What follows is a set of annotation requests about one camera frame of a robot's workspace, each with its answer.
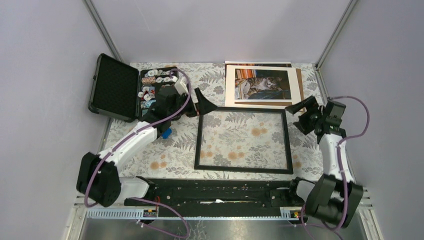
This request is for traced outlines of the cat photo print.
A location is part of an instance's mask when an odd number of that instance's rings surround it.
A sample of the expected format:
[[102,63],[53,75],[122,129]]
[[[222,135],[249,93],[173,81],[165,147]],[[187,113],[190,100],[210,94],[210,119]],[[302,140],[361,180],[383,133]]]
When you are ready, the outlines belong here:
[[292,98],[287,70],[241,69],[234,71],[235,100],[290,100]]

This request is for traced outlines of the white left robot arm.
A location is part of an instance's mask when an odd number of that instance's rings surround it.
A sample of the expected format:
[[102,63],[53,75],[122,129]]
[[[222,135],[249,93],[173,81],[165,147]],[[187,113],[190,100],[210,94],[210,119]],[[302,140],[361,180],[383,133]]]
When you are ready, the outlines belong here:
[[156,90],[155,101],[129,133],[111,147],[82,157],[76,189],[84,195],[84,205],[109,207],[131,198],[144,206],[152,204],[155,192],[147,180],[140,176],[120,177],[120,171],[144,147],[169,135],[172,121],[182,115],[203,116],[217,108],[185,79],[161,86]]

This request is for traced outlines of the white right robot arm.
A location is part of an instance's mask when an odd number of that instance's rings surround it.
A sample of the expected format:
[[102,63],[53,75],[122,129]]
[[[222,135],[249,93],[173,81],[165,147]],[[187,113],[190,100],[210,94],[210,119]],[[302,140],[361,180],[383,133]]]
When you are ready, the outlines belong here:
[[320,220],[332,231],[346,228],[364,194],[363,186],[355,183],[348,166],[346,142],[350,139],[341,128],[346,105],[340,97],[330,97],[325,106],[314,96],[286,107],[286,111],[301,114],[294,126],[304,135],[314,133],[323,158],[323,174],[312,182],[301,177],[291,181],[287,201],[293,206],[304,202],[303,212]]

